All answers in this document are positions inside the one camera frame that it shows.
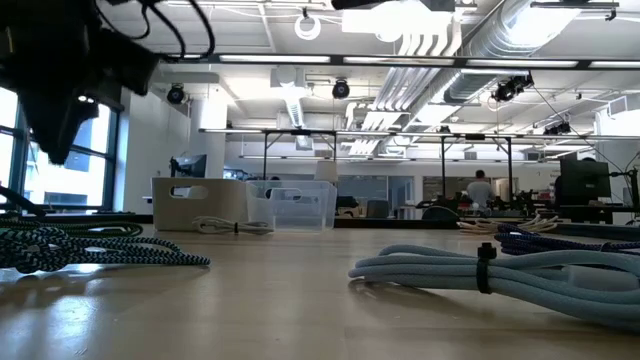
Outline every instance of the man in white shirt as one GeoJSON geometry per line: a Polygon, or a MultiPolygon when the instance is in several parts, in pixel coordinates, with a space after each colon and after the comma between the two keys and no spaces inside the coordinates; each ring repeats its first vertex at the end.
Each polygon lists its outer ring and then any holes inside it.
{"type": "Polygon", "coordinates": [[[476,171],[476,180],[467,186],[467,194],[474,203],[478,204],[478,210],[482,212],[487,210],[487,201],[493,200],[495,194],[491,184],[484,177],[484,171],[476,171]]]}

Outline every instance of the clear plastic bin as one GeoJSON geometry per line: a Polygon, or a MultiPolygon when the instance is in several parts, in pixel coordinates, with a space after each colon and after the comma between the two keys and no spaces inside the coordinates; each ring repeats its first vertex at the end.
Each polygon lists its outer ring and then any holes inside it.
{"type": "Polygon", "coordinates": [[[249,221],[277,232],[322,232],[333,228],[337,196],[326,181],[248,181],[249,221]]]}

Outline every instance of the wooden table surface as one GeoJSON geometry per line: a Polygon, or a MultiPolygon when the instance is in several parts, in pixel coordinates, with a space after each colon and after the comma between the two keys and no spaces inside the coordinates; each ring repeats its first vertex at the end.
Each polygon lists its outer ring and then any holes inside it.
{"type": "MultiPolygon", "coordinates": [[[[147,229],[146,235],[154,235],[147,229]]],[[[350,282],[386,245],[475,254],[487,237],[335,230],[158,233],[201,267],[0,270],[0,359],[632,359],[640,341],[497,294],[350,282]]]]}

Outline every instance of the light blue cable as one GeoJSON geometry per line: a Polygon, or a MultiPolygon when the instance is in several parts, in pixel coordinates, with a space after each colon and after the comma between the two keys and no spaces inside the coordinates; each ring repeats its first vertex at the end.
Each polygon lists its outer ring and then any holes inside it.
{"type": "MultiPolygon", "coordinates": [[[[477,263],[477,258],[467,255],[393,245],[377,257],[358,261],[349,276],[418,288],[477,291],[477,263]]],[[[565,265],[613,267],[640,277],[638,256],[563,250],[490,260],[489,288],[570,316],[640,332],[640,289],[602,291],[577,287],[567,282],[566,272],[554,268],[565,265]]]]}

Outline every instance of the computer monitor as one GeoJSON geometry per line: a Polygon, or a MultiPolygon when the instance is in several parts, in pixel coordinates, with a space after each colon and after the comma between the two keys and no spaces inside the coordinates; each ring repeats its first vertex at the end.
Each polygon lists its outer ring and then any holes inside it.
{"type": "Polygon", "coordinates": [[[595,161],[561,160],[564,196],[610,197],[609,164],[595,161]]]}
{"type": "Polygon", "coordinates": [[[179,168],[176,177],[203,178],[207,169],[207,155],[195,155],[176,158],[179,168]]]}

